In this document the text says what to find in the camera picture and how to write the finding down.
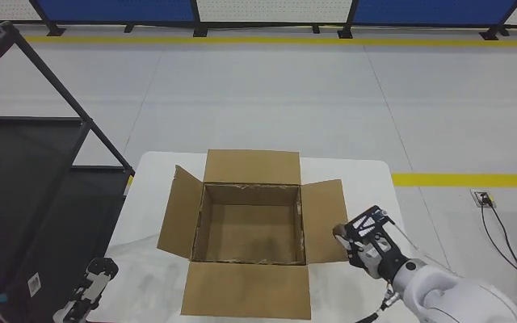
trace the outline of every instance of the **white partition panel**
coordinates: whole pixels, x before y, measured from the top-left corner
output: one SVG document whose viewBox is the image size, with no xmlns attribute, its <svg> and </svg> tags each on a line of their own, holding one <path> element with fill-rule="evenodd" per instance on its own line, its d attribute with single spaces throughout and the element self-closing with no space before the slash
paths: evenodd
<svg viewBox="0 0 517 323">
<path fill-rule="evenodd" d="M 517 25 L 517 10 L 514 11 L 513 14 L 511 14 L 510 18 L 506 21 L 506 24 L 509 25 Z"/>
<path fill-rule="evenodd" d="M 0 20 L 41 20 L 28 0 L 0 0 Z"/>
<path fill-rule="evenodd" d="M 202 22 L 344 23 L 351 0 L 197 0 Z"/>
</svg>

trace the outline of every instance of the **box flap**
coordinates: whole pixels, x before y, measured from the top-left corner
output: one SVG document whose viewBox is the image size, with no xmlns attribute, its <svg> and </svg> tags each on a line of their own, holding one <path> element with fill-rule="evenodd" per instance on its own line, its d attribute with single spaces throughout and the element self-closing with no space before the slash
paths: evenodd
<svg viewBox="0 0 517 323">
<path fill-rule="evenodd" d="M 307 263 L 346 261 L 345 249 L 332 235 L 335 225 L 348 222 L 341 179 L 303 185 L 301 206 Z"/>
<path fill-rule="evenodd" d="M 200 210 L 203 183 L 176 165 L 158 248 L 189 258 Z"/>
<path fill-rule="evenodd" d="M 301 185 L 300 154 L 270 150 L 210 149 L 204 181 Z"/>
<path fill-rule="evenodd" d="M 310 320 L 307 266 L 191 262 L 181 313 Z"/>
</svg>

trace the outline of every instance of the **white table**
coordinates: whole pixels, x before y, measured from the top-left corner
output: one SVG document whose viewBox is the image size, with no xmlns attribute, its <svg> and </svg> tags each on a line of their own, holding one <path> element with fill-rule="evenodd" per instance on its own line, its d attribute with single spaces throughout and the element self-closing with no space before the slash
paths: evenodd
<svg viewBox="0 0 517 323">
<path fill-rule="evenodd" d="M 89 321 L 195 322 L 253 321 L 293 323 L 293 320 L 180 316 L 188 260 L 156 249 L 162 227 L 174 165 L 202 179 L 204 153 L 146 153 L 138 166 L 120 213 L 107 257 L 115 260 L 119 274 L 103 292 L 100 306 Z M 382 161 L 301 158 L 302 183 L 340 178 L 348 217 L 377 204 L 403 229 L 401 212 L 388 166 Z M 410 255 L 410 245 L 393 227 L 386 231 Z M 385 282 L 370 278 L 347 262 L 309 265 L 312 321 L 348 323 L 376 311 Z M 417 322 L 399 302 L 378 322 Z"/>
</svg>

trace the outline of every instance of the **gray floor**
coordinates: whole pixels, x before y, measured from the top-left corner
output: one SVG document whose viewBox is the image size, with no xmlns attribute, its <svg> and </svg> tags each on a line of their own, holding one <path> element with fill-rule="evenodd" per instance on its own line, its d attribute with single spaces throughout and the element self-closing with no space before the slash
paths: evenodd
<svg viewBox="0 0 517 323">
<path fill-rule="evenodd" d="M 150 150 L 233 148 L 376 159 L 392 172 L 517 173 L 515 48 L 34 46 L 134 166 Z M 0 115 L 74 115 L 17 48 L 0 73 Z M 91 136 L 76 163 L 116 161 Z M 398 187 L 408 234 L 517 301 L 517 272 L 490 245 L 469 188 Z M 515 241 L 516 190 L 491 191 Z"/>
</svg>

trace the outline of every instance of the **barcode label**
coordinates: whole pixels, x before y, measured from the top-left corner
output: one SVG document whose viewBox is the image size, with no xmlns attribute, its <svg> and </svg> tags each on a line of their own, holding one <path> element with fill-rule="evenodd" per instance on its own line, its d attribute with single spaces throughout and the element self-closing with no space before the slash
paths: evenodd
<svg viewBox="0 0 517 323">
<path fill-rule="evenodd" d="M 41 288 L 40 275 L 35 273 L 28 281 L 29 292 L 31 293 L 31 297 L 33 297 Z"/>
</svg>

